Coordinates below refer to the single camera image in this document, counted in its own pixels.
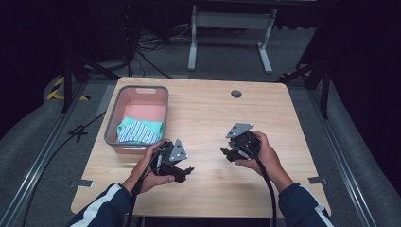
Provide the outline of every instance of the metal stand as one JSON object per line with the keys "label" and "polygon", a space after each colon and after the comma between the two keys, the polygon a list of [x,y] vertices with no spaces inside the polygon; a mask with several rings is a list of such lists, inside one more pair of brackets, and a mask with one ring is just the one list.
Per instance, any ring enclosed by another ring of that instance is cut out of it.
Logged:
{"label": "metal stand", "polygon": [[192,40],[189,50],[188,70],[194,71],[197,59],[197,27],[226,27],[245,29],[264,29],[265,36],[262,42],[257,43],[260,59],[263,62],[265,72],[272,73],[266,46],[268,44],[271,29],[274,24],[277,10],[273,9],[270,14],[245,14],[225,12],[198,12],[197,6],[192,8]]}

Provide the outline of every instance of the sleeve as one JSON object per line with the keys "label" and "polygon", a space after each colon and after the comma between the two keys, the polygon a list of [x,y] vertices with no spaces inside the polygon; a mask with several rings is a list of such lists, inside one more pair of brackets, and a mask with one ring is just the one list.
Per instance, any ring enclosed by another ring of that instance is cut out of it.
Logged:
{"label": "sleeve", "polygon": [[279,208],[289,226],[333,226],[324,206],[309,190],[294,183],[279,195]]}
{"label": "sleeve", "polygon": [[131,210],[131,195],[121,184],[111,184],[92,203],[84,207],[68,226],[122,226]]}

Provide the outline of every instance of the table leg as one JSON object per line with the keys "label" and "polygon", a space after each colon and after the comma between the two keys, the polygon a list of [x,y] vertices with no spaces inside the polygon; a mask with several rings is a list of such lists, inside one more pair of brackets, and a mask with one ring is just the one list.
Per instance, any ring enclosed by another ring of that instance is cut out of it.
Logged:
{"label": "table leg", "polygon": [[271,74],[273,71],[271,69],[268,53],[266,52],[266,46],[268,45],[268,40],[269,36],[271,34],[271,29],[274,24],[275,20],[275,15],[277,13],[277,9],[274,9],[271,11],[270,18],[268,20],[268,24],[266,25],[266,32],[265,32],[265,38],[263,42],[258,42],[257,43],[257,48],[259,50],[259,55],[263,63],[263,67],[265,68],[265,72],[267,74]]}
{"label": "table leg", "polygon": [[194,71],[197,60],[197,6],[192,7],[192,39],[189,50],[188,70]]}

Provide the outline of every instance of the folded towel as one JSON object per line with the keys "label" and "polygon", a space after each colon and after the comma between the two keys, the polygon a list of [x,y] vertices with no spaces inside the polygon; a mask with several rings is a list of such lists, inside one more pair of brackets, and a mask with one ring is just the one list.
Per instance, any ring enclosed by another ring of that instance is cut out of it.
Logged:
{"label": "folded towel", "polygon": [[118,142],[154,144],[161,140],[164,122],[125,117],[117,127]]}

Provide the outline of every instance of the handheld controller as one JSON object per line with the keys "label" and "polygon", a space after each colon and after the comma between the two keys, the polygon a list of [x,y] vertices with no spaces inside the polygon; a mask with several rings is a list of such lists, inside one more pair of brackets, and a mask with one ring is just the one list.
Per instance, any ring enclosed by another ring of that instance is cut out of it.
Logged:
{"label": "handheld controller", "polygon": [[221,148],[226,158],[233,162],[237,159],[254,159],[260,151],[259,138],[250,132],[253,124],[235,123],[226,138],[230,139],[228,145],[231,150]]}
{"label": "handheld controller", "polygon": [[152,158],[150,167],[157,176],[172,175],[175,182],[182,183],[186,180],[186,175],[194,170],[194,167],[186,170],[175,167],[180,161],[188,158],[180,139],[176,140],[175,145],[171,141],[165,140],[156,148],[153,156],[156,157]]}

